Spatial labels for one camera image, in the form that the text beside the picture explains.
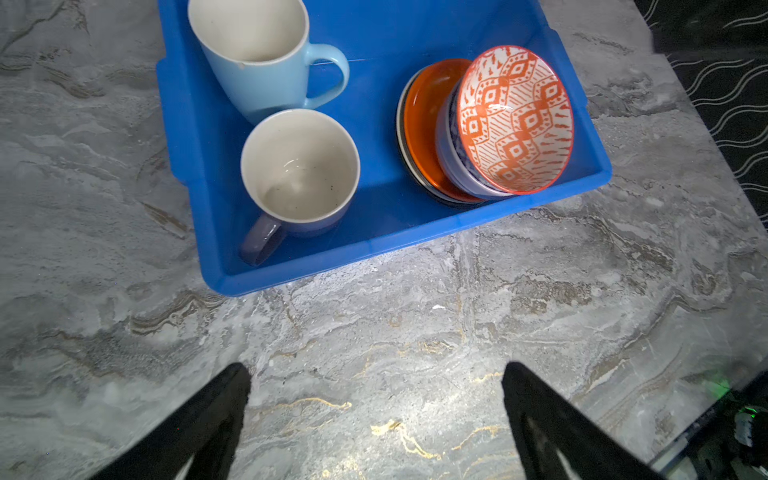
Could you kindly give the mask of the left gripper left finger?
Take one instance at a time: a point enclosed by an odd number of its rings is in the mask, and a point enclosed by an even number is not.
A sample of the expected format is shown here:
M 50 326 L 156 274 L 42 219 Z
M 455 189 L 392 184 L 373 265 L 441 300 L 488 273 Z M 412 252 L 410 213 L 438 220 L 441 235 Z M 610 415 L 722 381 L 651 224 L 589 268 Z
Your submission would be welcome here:
M 93 475 L 95 479 L 226 479 L 251 391 L 240 362 L 228 365 L 142 440 Z

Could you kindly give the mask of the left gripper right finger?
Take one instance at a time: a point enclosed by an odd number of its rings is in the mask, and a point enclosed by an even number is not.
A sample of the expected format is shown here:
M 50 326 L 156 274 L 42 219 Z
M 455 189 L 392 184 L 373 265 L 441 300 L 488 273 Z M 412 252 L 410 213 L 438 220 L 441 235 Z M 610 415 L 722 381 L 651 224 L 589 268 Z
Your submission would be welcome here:
M 658 479 L 660 474 L 612 440 L 521 362 L 506 365 L 504 405 L 528 479 Z

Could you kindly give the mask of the purple cream mug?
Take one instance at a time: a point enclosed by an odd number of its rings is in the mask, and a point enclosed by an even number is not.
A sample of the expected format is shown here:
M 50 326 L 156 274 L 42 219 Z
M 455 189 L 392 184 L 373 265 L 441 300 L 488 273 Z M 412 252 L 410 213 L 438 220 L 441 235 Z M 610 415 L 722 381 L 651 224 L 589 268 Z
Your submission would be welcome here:
M 347 212 L 361 177 L 349 132 L 309 109 L 277 112 L 247 137 L 240 159 L 244 187 L 261 210 L 239 247 L 249 265 L 264 263 L 288 237 L 332 230 Z

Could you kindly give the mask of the lavender bowl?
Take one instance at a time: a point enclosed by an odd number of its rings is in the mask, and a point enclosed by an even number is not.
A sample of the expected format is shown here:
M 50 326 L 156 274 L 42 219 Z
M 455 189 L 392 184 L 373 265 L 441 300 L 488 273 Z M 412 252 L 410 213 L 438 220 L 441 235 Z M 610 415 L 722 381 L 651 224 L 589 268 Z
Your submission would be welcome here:
M 455 85 L 446 97 L 436 120 L 435 146 L 439 163 L 448 179 L 463 192 L 483 200 L 510 198 L 511 194 L 501 192 L 479 182 L 461 162 L 450 135 L 449 107 L 455 99 L 458 86 Z

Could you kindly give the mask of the blue white patterned bowl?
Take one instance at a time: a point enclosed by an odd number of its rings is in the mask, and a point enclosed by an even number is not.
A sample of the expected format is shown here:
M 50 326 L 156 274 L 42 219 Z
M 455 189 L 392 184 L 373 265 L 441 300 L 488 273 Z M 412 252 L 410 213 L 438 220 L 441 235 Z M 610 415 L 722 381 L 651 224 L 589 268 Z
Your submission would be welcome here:
M 560 178 L 574 146 L 574 113 L 563 82 L 546 61 L 524 47 L 492 47 L 455 85 L 451 140 L 479 182 L 520 196 L 543 191 Z

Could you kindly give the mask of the orange plate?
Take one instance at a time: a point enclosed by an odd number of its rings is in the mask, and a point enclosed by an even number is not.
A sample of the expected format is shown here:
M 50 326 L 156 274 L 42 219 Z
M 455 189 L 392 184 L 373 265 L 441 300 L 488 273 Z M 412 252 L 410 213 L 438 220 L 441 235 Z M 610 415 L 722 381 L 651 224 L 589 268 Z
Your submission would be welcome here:
M 428 65 L 412 83 L 404 108 L 404 131 L 413 162 L 423 178 L 442 193 L 469 206 L 482 204 L 480 198 L 457 188 L 443 172 L 435 146 L 436 120 L 444 100 L 470 65 L 468 59 L 454 58 Z

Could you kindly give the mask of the light blue mug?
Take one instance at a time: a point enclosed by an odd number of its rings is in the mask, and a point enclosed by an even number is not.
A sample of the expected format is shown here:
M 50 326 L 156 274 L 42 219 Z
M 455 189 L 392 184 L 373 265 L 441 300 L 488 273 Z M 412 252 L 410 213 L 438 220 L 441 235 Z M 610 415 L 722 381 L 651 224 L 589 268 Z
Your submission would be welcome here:
M 310 20 L 300 0 L 191 0 L 191 29 L 226 96 L 253 125 L 286 109 L 317 109 L 337 98 L 350 80 L 346 56 L 309 42 Z M 342 79 L 310 98 L 310 67 L 336 65 Z

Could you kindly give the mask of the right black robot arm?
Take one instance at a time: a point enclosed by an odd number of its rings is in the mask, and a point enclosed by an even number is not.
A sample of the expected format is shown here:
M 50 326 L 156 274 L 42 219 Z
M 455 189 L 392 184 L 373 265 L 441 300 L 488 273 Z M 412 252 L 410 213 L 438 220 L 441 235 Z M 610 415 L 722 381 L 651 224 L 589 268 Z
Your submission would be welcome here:
M 767 477 L 767 372 L 732 390 L 710 410 L 684 457 L 697 479 Z

